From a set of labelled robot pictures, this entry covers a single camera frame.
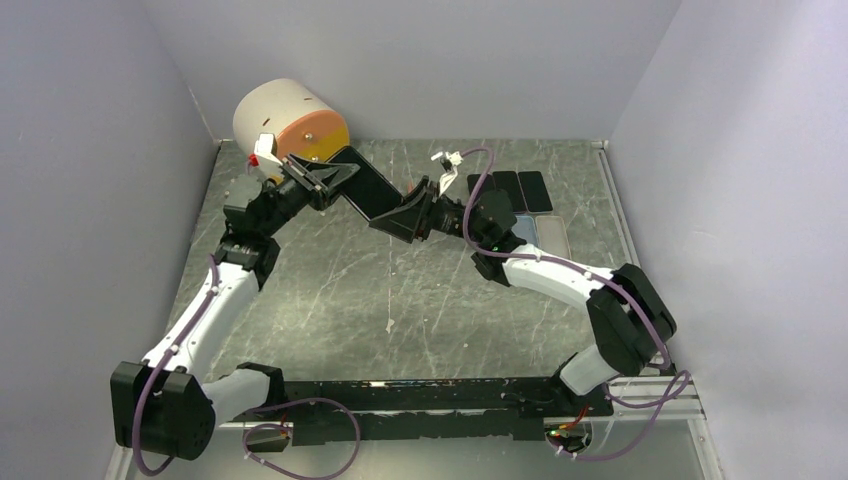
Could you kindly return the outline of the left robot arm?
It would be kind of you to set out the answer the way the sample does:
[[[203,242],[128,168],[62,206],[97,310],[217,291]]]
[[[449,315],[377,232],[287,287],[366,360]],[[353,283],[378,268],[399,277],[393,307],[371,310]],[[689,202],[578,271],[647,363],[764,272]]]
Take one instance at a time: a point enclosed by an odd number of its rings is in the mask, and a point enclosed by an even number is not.
[[[206,278],[171,330],[139,362],[122,362],[110,378],[118,445],[131,450],[139,470],[144,453],[194,460],[215,429],[244,413],[277,418],[288,400],[283,372],[247,362],[211,383],[214,357],[241,312],[263,289],[281,248],[274,239],[303,209],[332,206],[360,168],[314,163],[293,156],[272,160],[283,174],[233,179],[225,192],[225,231],[209,256]]]

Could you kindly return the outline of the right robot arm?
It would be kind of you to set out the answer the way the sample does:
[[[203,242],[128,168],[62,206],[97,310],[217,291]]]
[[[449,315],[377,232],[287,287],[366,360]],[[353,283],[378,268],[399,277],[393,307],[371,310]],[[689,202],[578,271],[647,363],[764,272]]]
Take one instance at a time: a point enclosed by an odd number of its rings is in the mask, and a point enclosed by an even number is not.
[[[589,316],[593,344],[566,361],[549,390],[559,413],[575,414],[590,391],[640,373],[656,355],[659,368],[669,366],[666,343],[676,323],[645,273],[629,263],[590,267],[527,243],[512,230],[516,217],[507,193],[487,191],[464,205],[438,196],[429,182],[406,195],[393,186],[369,187],[362,210],[370,227],[401,240],[424,240],[433,230],[462,237],[483,278],[545,294]]]

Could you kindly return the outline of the beige phone case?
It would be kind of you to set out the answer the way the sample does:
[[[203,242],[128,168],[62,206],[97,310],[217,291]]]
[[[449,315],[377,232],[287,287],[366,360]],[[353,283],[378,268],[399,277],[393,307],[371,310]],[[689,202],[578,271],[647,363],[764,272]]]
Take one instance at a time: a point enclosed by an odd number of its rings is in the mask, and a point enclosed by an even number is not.
[[[571,259],[571,248],[562,217],[539,215],[535,217],[537,246],[543,251],[564,259]]]

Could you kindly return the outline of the phone with purple frame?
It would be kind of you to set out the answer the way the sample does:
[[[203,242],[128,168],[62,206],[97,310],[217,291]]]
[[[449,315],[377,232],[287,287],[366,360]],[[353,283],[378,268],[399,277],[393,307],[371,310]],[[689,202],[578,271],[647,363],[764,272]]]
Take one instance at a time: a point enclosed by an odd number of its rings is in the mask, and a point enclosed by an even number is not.
[[[516,214],[527,212],[526,201],[516,171],[495,171],[492,173],[495,186],[503,190],[510,201],[512,211]]]

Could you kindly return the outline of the black phone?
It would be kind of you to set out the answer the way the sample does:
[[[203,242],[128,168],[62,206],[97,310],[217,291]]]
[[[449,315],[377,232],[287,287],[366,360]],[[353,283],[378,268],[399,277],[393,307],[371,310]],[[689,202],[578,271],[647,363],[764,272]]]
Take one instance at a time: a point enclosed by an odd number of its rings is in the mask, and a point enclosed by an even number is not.
[[[401,205],[404,195],[352,146],[342,148],[328,163],[358,167],[357,172],[343,184],[342,194],[367,221]]]
[[[481,197],[487,192],[494,191],[496,189],[495,180],[491,174],[469,174],[466,177],[467,191],[469,194],[472,194],[474,192],[479,182],[482,182],[482,184],[478,189],[477,198]]]

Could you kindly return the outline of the light blue phone case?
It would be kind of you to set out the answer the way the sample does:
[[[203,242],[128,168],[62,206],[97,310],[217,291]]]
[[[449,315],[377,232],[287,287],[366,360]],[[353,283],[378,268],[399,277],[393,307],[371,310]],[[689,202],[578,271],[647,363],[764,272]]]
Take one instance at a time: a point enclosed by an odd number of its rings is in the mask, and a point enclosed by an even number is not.
[[[538,245],[538,234],[535,220],[531,215],[517,215],[516,223],[512,227],[512,232],[526,243]]]

